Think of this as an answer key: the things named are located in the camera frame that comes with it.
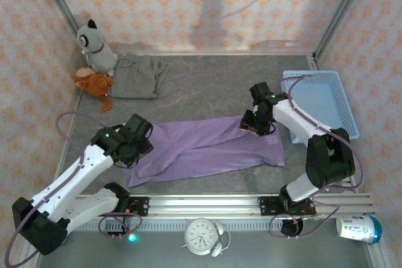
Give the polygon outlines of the purple shirt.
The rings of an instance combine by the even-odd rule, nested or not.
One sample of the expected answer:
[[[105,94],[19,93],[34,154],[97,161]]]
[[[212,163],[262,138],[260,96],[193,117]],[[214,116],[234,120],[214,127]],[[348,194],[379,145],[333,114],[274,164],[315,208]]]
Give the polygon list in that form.
[[[128,186],[175,181],[246,169],[284,166],[278,131],[256,136],[239,128],[240,116],[155,124],[154,149],[125,171]]]

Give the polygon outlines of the grey drawstring garment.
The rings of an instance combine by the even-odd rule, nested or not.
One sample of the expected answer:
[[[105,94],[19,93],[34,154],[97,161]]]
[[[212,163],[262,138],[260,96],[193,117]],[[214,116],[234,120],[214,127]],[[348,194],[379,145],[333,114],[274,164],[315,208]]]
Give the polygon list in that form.
[[[108,96],[118,99],[155,99],[170,70],[160,56],[120,55]]]

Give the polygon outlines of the blue plastic laundry basket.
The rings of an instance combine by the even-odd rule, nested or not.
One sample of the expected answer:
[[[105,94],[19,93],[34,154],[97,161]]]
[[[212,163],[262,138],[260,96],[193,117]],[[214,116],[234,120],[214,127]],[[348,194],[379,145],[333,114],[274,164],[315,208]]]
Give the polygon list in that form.
[[[334,71],[285,70],[281,90],[290,92],[296,105],[333,129],[343,128],[349,139],[360,134],[339,74]]]

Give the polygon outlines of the brown plush animal toy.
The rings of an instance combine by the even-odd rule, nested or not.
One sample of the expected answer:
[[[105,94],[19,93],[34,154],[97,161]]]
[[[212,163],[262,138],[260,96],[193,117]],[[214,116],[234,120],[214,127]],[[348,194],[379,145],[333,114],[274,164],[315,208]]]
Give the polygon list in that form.
[[[107,94],[113,84],[112,77],[95,73],[91,68],[84,67],[77,70],[74,75],[74,82],[78,88],[98,98],[103,103],[101,108],[103,112],[111,110],[112,101],[108,99]]]

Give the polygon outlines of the grey plush cat toy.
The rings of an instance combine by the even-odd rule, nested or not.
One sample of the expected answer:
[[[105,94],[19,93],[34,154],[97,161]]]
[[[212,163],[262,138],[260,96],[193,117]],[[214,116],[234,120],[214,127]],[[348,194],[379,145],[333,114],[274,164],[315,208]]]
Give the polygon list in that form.
[[[95,72],[113,77],[118,57],[102,36],[93,19],[77,31],[76,42],[88,66]]]

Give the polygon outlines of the white round alarm clock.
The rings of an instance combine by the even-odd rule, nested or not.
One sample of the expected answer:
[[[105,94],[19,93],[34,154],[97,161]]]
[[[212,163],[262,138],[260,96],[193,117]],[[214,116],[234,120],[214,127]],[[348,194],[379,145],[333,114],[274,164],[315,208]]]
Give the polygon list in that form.
[[[182,248],[187,248],[195,255],[217,257],[230,245],[231,233],[220,221],[206,218],[188,221]]]

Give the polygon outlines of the white blue canister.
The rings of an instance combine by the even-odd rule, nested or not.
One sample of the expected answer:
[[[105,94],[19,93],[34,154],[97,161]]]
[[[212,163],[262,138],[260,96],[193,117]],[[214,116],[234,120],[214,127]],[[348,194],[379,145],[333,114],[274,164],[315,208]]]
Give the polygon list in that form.
[[[335,224],[339,237],[365,242],[369,245],[378,243],[383,233],[379,220],[368,213],[337,217]]]

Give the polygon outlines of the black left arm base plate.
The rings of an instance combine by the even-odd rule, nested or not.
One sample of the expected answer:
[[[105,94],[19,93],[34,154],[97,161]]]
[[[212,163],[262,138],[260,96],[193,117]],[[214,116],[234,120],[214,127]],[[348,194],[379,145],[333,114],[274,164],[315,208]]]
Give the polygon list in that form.
[[[125,202],[124,211],[126,213],[137,213],[142,217],[148,216],[149,197],[146,196],[130,196]]]

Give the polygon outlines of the aluminium table side rail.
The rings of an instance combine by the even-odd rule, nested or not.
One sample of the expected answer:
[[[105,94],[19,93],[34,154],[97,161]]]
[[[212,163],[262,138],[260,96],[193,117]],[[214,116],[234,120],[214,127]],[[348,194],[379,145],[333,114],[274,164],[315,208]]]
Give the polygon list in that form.
[[[320,70],[318,60],[315,58],[315,54],[307,56],[308,66],[310,70],[318,71]],[[354,176],[349,176],[343,179],[342,181],[338,181],[331,185],[325,187],[324,191],[327,193],[358,193],[359,189],[354,188],[356,185],[356,180]]]

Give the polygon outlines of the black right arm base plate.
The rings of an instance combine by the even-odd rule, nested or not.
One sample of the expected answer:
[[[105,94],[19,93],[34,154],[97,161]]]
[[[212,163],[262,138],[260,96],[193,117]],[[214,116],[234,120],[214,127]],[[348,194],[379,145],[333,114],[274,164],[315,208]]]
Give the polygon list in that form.
[[[315,215],[315,205],[311,199],[302,201],[291,201],[280,196],[260,196],[257,204],[262,216],[275,216],[279,214],[289,214],[296,216]]]

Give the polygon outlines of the aluminium mounting rail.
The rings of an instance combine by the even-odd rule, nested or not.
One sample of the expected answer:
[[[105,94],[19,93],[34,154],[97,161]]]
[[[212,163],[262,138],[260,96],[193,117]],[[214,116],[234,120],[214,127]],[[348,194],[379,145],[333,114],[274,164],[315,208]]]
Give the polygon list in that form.
[[[248,218],[263,217],[257,199],[258,194],[211,195],[148,195],[149,218]],[[338,215],[374,214],[372,198],[367,193],[324,193],[314,196],[315,215],[294,217],[325,218]]]

